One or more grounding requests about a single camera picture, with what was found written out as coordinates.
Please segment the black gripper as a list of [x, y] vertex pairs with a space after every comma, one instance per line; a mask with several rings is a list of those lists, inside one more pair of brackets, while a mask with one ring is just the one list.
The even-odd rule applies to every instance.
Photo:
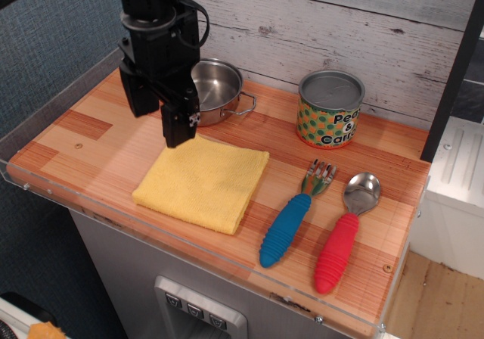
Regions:
[[165, 8], [161, 13], [142, 8], [122, 11], [121, 21], [129, 38], [120, 43], [124, 53], [119, 73], [135, 117], [161, 107], [163, 137], [168, 148], [193, 139], [200, 112], [177, 106], [197, 107], [197, 88], [191, 77], [200, 60], [196, 8]]

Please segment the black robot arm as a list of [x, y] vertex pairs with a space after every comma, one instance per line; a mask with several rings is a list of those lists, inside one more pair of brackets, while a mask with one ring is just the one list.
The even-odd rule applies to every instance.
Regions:
[[120, 41], [123, 88], [135, 117], [161, 112], [169, 148], [194, 138], [200, 122], [197, 88], [191, 76], [208, 33], [199, 33], [198, 16], [207, 15], [193, 0], [121, 0]]

